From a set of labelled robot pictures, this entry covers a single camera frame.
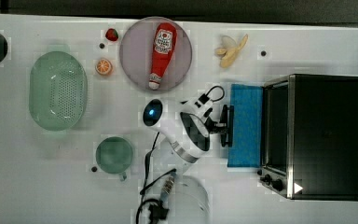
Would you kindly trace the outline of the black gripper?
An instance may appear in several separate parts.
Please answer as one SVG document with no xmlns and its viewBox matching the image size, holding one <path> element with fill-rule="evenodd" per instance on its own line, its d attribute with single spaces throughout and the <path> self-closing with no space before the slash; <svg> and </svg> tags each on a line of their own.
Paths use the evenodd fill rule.
<svg viewBox="0 0 358 224">
<path fill-rule="evenodd" d="M 204 125 L 207 131 L 210 134 L 219 133 L 224 134 L 227 133 L 228 130 L 228 108 L 226 106 L 223 107 L 222 113 L 220 115 L 220 120 L 214 121 L 211 119 L 210 115 L 213 112 L 211 108 L 209 108 L 203 115 L 206 118 Z"/>
</svg>

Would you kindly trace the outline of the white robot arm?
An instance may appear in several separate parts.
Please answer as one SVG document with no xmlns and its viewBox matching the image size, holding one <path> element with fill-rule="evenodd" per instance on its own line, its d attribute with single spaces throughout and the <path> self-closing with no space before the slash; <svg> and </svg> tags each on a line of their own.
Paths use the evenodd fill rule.
<svg viewBox="0 0 358 224">
<path fill-rule="evenodd" d="M 153 99 L 146 104 L 142 115 L 144 125 L 163 137 L 162 141 L 154 141 L 145 155 L 145 177 L 157 173 L 156 180 L 163 181 L 157 198 L 145 197 L 156 181 L 145 180 L 140 191 L 136 216 L 148 211 L 147 224 L 162 224 L 168 218 L 167 202 L 175 180 L 211 149 L 213 134 L 220 135 L 223 147 L 232 145 L 234 107 L 224 105 L 220 120 L 215 121 L 210 118 L 214 102 L 203 94 L 183 102 Z"/>
</svg>

